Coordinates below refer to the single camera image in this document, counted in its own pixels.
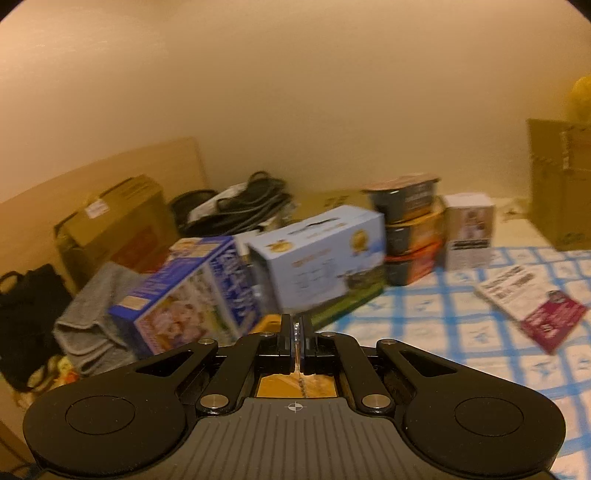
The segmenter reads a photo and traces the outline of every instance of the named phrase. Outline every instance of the wooden headboard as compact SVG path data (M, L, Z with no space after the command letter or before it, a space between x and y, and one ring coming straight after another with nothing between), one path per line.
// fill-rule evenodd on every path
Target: wooden headboard
M209 187L192 138L128 151L64 173L0 203L0 275L50 263L72 288L54 247L53 226L93 195L142 173L163 186L167 200Z

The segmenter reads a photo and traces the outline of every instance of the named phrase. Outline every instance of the pink label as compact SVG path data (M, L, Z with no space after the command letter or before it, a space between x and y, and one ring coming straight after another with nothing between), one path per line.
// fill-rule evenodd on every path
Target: pink label
M553 353L587 312L587 307L560 290L526 317L520 327L547 353Z

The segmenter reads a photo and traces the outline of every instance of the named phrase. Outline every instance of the yellow bag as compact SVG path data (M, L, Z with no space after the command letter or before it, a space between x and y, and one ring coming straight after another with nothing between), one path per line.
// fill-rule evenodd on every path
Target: yellow bag
M569 93L567 117L570 122L591 123L591 76L581 77Z

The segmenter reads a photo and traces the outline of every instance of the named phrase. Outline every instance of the circular pad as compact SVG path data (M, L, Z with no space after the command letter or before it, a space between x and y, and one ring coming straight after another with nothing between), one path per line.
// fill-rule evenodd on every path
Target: circular pad
M174 449L186 428L167 379L114 371L42 395L23 422L44 466L74 477L125 475Z
M78 400L66 413L72 428L88 435L117 432L131 423L135 407L124 398L100 395Z
M466 430L484 437L502 437L523 423L521 410L493 397L470 398L456 407L456 420Z
M418 450L452 472L487 478L528 475L552 464L565 432L558 407L501 379L455 375L421 384L406 408L403 428Z

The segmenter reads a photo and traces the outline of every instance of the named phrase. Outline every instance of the gray towel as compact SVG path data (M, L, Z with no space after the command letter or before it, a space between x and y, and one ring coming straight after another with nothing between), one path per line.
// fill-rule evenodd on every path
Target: gray towel
M136 360L107 312L144 278L121 265L106 263L57 319L53 335L81 375L95 375Z

